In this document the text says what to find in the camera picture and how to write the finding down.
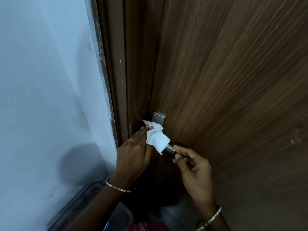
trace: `person's right hand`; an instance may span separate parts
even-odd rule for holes
[[[177,153],[173,162],[181,170],[183,183],[194,202],[208,204],[214,201],[209,161],[193,150],[177,145],[173,146]]]

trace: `hand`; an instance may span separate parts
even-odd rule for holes
[[[116,170],[110,183],[121,189],[128,189],[132,183],[143,173],[150,163],[152,146],[146,144],[147,131],[151,128],[142,127],[134,133],[118,149]]]
[[[173,162],[177,163],[180,168],[184,186],[195,204],[213,203],[213,186],[209,161],[191,149],[177,145],[173,147],[179,153],[175,154]]]

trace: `sparkly bangle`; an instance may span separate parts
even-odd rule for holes
[[[108,186],[110,186],[111,188],[114,188],[114,189],[119,190],[119,191],[122,191],[122,192],[126,192],[126,193],[130,193],[130,192],[131,192],[131,190],[123,190],[123,189],[118,188],[118,187],[116,187],[116,186],[114,186],[114,185],[111,185],[111,184],[110,184],[109,182],[107,182],[107,181],[106,181],[106,184],[107,184]]]
[[[218,211],[215,213],[214,216],[212,216],[211,219],[209,219],[202,227],[198,228],[196,227],[197,231],[201,231],[202,229],[205,229],[206,226],[208,226],[210,223],[212,223],[212,221],[219,215],[219,213],[221,212],[221,207],[219,207]]]

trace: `fingernail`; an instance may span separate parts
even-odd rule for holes
[[[178,160],[181,156],[179,154],[175,154],[175,159]]]

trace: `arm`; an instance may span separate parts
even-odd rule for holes
[[[201,213],[204,222],[207,222],[218,211],[213,196],[211,166],[209,161],[195,153],[193,150],[173,146],[177,153],[173,162],[176,163],[182,173],[183,183],[192,197],[195,206]],[[230,228],[220,213],[208,226],[211,231],[229,231]]]
[[[142,127],[117,153],[116,170],[109,183],[127,190],[148,166],[152,147],[146,144],[147,131]],[[124,192],[106,185],[95,199],[68,227],[67,231],[92,231],[105,226]]]

